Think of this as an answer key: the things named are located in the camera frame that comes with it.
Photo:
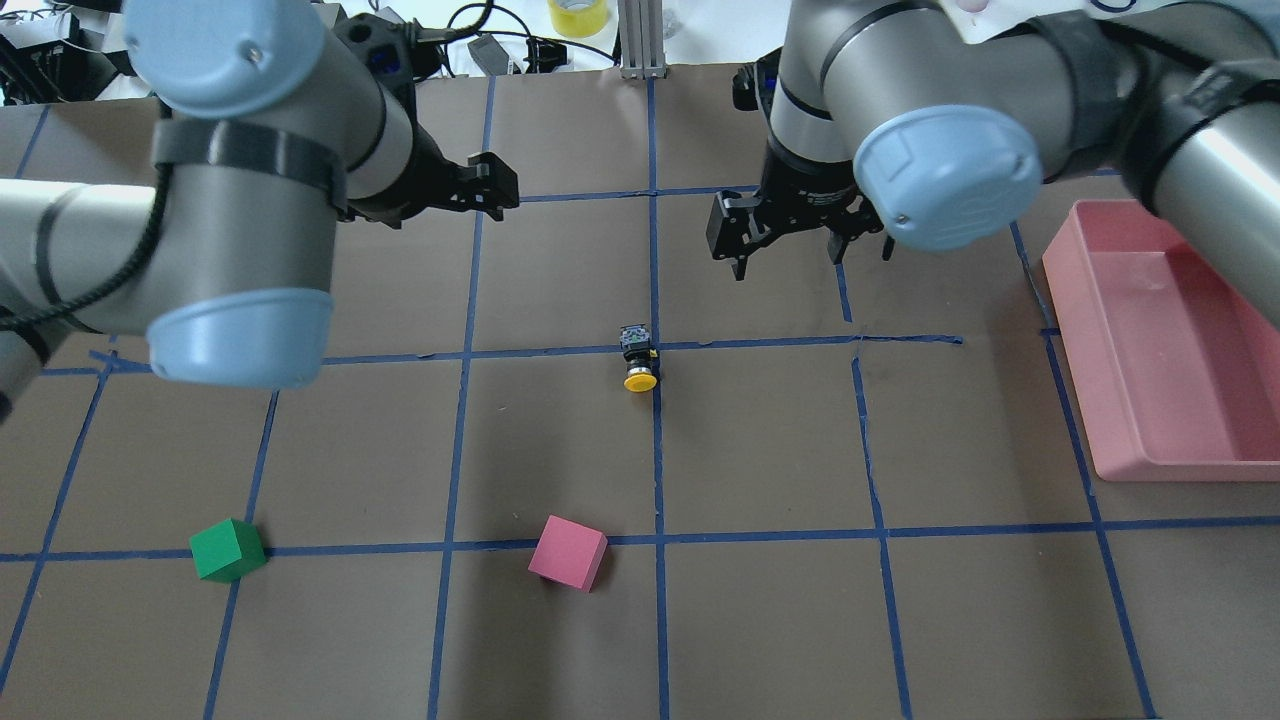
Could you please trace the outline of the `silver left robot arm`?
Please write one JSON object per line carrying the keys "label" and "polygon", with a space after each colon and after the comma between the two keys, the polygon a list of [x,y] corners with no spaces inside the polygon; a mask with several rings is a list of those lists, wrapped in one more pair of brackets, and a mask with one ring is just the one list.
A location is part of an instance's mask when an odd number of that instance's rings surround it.
{"label": "silver left robot arm", "polygon": [[3,416],[76,333],[141,336],[165,380],[288,389],[330,334],[337,227],[426,209],[500,220],[518,177],[458,164],[419,123],[416,79],[483,28],[310,1],[125,1],[157,99],[151,187],[3,182]]}

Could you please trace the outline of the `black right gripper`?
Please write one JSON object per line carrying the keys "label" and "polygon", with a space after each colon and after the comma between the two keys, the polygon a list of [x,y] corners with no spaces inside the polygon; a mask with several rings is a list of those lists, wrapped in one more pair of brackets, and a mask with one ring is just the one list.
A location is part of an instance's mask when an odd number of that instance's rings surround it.
{"label": "black right gripper", "polygon": [[740,67],[731,87],[736,109],[764,118],[765,160],[754,195],[719,191],[713,196],[707,223],[713,259],[727,263],[741,282],[749,258],[769,247],[776,236],[826,227],[833,265],[841,265],[850,245],[864,234],[883,236],[881,259],[888,261],[896,240],[858,188],[851,151],[837,137],[829,110],[790,88],[778,60]]}

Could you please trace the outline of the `green foam cube near left arm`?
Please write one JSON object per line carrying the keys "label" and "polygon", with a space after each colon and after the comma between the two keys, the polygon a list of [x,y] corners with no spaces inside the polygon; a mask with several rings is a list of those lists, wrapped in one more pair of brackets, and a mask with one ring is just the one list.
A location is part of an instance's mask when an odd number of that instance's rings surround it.
{"label": "green foam cube near left arm", "polygon": [[188,546],[202,582],[237,582],[268,564],[257,527],[241,519],[228,518],[195,533]]}

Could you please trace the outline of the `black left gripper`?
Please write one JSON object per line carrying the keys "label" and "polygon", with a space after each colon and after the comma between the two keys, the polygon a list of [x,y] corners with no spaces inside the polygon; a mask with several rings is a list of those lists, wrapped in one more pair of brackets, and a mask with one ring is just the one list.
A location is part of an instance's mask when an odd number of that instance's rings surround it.
{"label": "black left gripper", "polygon": [[445,33],[416,20],[364,13],[335,24],[335,36],[376,85],[367,147],[347,167],[348,213],[401,225],[426,208],[477,211],[503,222],[520,206],[518,174],[495,152],[448,160],[421,127],[417,85],[443,69]]}

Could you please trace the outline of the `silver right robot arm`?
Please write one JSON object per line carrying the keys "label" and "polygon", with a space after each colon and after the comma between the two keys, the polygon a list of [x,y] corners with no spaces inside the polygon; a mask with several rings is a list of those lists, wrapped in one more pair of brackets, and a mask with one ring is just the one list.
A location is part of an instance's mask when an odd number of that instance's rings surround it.
{"label": "silver right robot arm", "polygon": [[1176,1],[1032,17],[968,44],[941,1],[795,1],[774,60],[733,101],[765,118],[758,191],[716,196],[710,255],[742,279],[778,238],[826,228],[948,251],[1041,187],[1108,167],[1277,322],[1277,4]]}

